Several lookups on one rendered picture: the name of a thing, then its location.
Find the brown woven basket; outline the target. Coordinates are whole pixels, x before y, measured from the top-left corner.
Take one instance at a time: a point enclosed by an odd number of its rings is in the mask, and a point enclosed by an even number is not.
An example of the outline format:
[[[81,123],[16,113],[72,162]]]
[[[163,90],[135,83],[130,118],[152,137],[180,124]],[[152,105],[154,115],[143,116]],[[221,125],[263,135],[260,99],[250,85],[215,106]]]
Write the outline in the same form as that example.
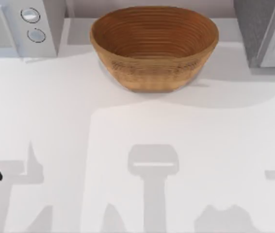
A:
[[[133,6],[98,18],[90,41],[107,71],[133,92],[171,92],[189,83],[219,41],[208,17],[173,6]]]

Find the round microwave knob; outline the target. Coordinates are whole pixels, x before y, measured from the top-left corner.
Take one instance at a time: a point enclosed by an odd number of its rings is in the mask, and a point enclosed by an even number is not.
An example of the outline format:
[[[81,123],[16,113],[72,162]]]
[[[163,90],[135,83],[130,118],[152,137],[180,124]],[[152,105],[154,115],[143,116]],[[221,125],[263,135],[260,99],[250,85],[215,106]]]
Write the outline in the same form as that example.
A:
[[[22,9],[20,15],[25,22],[33,24],[37,23],[41,18],[39,11],[34,8]]]
[[[27,37],[34,43],[42,43],[46,39],[46,34],[38,28],[27,30]]]

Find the pale microwave oven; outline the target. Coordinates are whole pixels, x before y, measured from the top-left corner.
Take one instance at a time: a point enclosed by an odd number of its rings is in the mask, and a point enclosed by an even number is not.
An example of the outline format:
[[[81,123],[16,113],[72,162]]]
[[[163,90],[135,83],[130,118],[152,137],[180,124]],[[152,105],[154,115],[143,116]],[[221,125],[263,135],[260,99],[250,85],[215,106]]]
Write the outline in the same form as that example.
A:
[[[34,8],[41,18],[33,24],[25,22],[22,9]],[[0,57],[57,57],[66,13],[65,0],[0,0]],[[46,34],[42,43],[27,37],[27,30],[41,29]]]

